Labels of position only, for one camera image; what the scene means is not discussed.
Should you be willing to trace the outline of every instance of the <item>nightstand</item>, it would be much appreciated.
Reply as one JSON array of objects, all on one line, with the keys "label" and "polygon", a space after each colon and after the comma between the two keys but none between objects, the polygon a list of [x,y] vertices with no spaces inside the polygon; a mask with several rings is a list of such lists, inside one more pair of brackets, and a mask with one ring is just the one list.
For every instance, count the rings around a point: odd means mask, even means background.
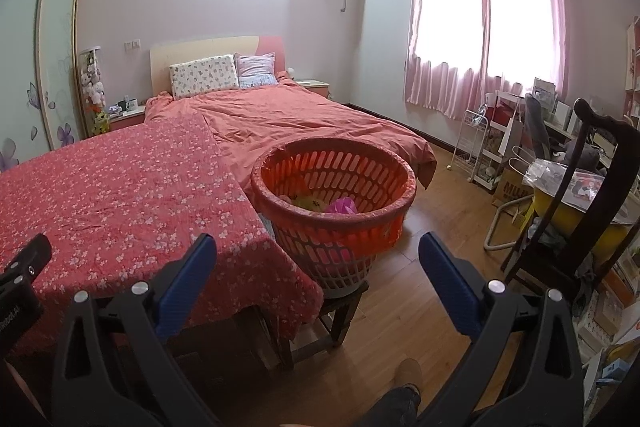
[{"label": "nightstand", "polygon": [[114,118],[109,119],[110,130],[116,131],[129,127],[130,125],[137,125],[145,121],[145,106],[139,105],[137,108],[131,111],[125,111]]},{"label": "nightstand", "polygon": [[318,80],[296,80],[295,83],[300,87],[304,87],[306,90],[329,98],[329,84],[325,82],[319,82]]}]

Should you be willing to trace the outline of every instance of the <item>shoe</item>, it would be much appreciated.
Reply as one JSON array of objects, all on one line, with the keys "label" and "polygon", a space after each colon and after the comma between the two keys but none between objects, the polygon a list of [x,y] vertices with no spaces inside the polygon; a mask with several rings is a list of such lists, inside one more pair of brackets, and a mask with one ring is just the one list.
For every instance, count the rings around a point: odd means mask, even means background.
[{"label": "shoe", "polygon": [[422,370],[420,364],[414,359],[405,359],[396,368],[394,387],[411,386],[420,394],[422,387]]}]

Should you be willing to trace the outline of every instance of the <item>dark pants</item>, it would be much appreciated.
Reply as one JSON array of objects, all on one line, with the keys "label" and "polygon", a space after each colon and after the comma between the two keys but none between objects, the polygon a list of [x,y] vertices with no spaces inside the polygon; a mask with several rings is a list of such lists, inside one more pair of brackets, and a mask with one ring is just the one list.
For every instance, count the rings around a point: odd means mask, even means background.
[{"label": "dark pants", "polygon": [[396,387],[385,394],[353,427],[415,427],[420,395],[411,387]]}]

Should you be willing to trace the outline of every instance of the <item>laundry basket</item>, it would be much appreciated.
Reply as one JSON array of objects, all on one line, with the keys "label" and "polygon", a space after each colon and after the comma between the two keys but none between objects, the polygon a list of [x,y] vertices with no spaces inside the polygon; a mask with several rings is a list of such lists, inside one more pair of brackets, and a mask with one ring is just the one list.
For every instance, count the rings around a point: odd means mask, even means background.
[{"label": "laundry basket", "polygon": [[[400,156],[368,142],[308,138],[262,155],[251,175],[256,207],[271,220],[278,244],[324,290],[355,291],[377,254],[402,233],[415,198],[415,175]],[[350,197],[359,214],[312,212],[287,203],[308,189],[329,204]]]}]

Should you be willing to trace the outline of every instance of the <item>basket rim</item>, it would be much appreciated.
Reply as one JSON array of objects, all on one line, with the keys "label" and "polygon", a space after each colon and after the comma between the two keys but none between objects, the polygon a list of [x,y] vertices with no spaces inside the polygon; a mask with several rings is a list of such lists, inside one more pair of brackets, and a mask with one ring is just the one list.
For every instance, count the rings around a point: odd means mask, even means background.
[{"label": "basket rim", "polygon": [[[407,172],[407,182],[404,188],[404,192],[402,195],[393,203],[388,204],[383,208],[379,208],[378,210],[370,210],[369,212],[362,212],[359,214],[332,214],[330,212],[314,212],[312,210],[305,210],[304,208],[300,208],[295,206],[295,204],[287,203],[284,200],[281,200],[276,194],[273,194],[264,183],[262,176],[260,175],[260,171],[262,170],[262,166],[264,165],[265,160],[268,156],[273,155],[276,150],[282,150],[287,153],[287,147],[292,144],[298,144],[300,142],[316,142],[316,141],[324,141],[327,140],[333,142],[342,142],[344,144],[365,144],[366,146],[370,146],[374,149],[379,150],[380,152],[385,153],[388,156],[391,156],[395,159]],[[374,144],[368,140],[363,139],[353,139],[353,138],[338,138],[333,136],[327,137],[311,137],[311,138],[302,138],[302,139],[293,139],[287,142],[283,142],[271,147],[267,152],[263,153],[255,162],[254,167],[251,172],[251,184],[254,189],[254,194],[259,194],[259,197],[266,200],[269,204],[272,204],[278,207],[280,210],[286,210],[290,214],[294,214],[296,218],[300,219],[307,225],[317,226],[319,223],[323,223],[325,225],[362,225],[369,224],[371,221],[380,220],[382,217],[389,216],[390,214],[395,214],[405,207],[408,208],[411,206],[415,199],[416,193],[416,178],[413,169],[409,166],[409,164],[404,161],[398,154],[389,150],[386,147],[382,147],[380,145]]]}]

